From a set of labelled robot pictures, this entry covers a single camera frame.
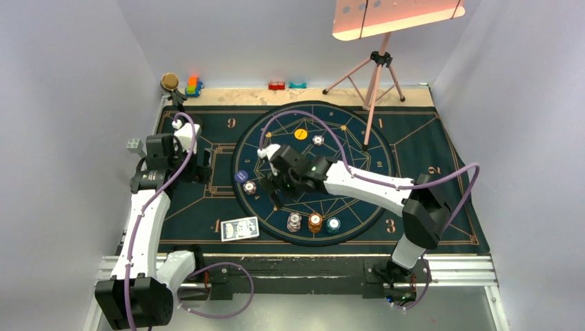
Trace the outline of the pink white chip stack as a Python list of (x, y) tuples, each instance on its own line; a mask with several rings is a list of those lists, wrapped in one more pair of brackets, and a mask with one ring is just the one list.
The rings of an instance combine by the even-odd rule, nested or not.
[(289, 214), (286, 227), (289, 232), (297, 232), (301, 229), (302, 216), (296, 212)]

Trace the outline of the orange chip stack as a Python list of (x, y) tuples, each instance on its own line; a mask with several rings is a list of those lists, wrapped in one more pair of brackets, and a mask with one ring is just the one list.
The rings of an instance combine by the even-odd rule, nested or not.
[(308, 229), (312, 233), (318, 233), (323, 225), (323, 217), (320, 213), (314, 212), (308, 217)]

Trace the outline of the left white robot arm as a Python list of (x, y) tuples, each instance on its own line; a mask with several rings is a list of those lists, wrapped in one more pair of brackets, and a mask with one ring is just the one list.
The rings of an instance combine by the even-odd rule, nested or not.
[(157, 265), (163, 223), (178, 184), (206, 185), (212, 174), (209, 161), (197, 163), (200, 119), (178, 112), (172, 127), (172, 134), (146, 139), (146, 155), (130, 180), (126, 238), (109, 279), (95, 286), (95, 299), (113, 330), (168, 325), (181, 283), (199, 281), (206, 272), (197, 245), (174, 248)]

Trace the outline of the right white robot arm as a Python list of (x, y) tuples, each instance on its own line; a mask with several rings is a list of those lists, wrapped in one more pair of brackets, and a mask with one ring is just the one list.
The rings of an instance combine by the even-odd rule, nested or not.
[(280, 197), (318, 192), (365, 201), (400, 216), (404, 233), (387, 263), (389, 275), (398, 281), (414, 272), (420, 256), (438, 246), (451, 216), (450, 206), (424, 174), (417, 180), (384, 176), (332, 157), (307, 159), (289, 145), (270, 144), (258, 149), (257, 156), (270, 166), (260, 184), (277, 208), (282, 206)]

